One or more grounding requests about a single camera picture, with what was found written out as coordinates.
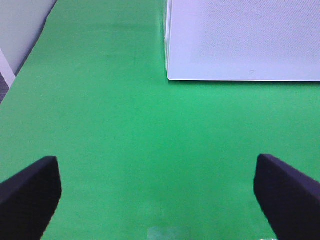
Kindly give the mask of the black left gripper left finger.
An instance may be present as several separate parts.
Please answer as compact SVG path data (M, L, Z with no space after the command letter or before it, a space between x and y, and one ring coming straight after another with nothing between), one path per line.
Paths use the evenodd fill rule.
M39 240L62 195L57 157L45 156L0 184L0 238Z

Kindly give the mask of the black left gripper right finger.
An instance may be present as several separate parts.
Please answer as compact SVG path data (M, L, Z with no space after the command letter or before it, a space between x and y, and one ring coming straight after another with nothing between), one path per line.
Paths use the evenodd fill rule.
M320 184L270 154L257 158L254 195L279 240L320 238Z

